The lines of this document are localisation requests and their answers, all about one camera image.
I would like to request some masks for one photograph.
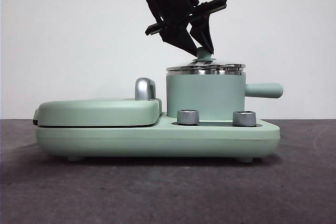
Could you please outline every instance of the pot lid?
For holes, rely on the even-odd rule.
[[[197,59],[193,60],[189,64],[167,68],[168,72],[171,71],[184,71],[184,70],[225,70],[225,71],[243,71],[244,64],[232,63],[232,62],[219,62],[214,58],[211,58],[211,54],[200,47],[197,49]]]

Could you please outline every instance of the stainless steel lid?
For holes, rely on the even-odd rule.
[[[244,64],[237,63],[220,63],[216,61],[208,62],[192,62],[185,66],[167,68],[168,72],[171,71],[184,71],[184,70],[224,70],[224,71],[243,71]]]
[[[244,64],[232,63],[232,62],[219,62],[214,58],[211,58],[211,54],[209,54],[204,48],[198,48],[197,59],[193,60],[189,64],[185,64],[178,67],[167,68],[168,72],[200,72],[203,73],[202,70],[206,72],[211,71],[214,72],[243,72],[245,68]]]

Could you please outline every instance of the pot handle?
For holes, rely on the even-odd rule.
[[[246,84],[246,97],[280,98],[283,94],[283,87],[278,83],[254,83]]]

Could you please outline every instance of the rubber foot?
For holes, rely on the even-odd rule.
[[[251,163],[253,162],[252,157],[237,157],[236,161],[242,162],[242,163]]]
[[[85,157],[67,157],[68,158],[68,161],[70,162],[80,162],[80,161],[83,161],[85,159]]]

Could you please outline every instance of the robotic arm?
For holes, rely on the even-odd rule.
[[[199,4],[198,0],[146,0],[156,24],[146,30],[146,35],[159,33],[162,40],[197,56],[191,36],[208,52],[214,53],[209,29],[211,13],[226,8],[227,0],[213,0]],[[190,34],[188,24],[192,25]]]

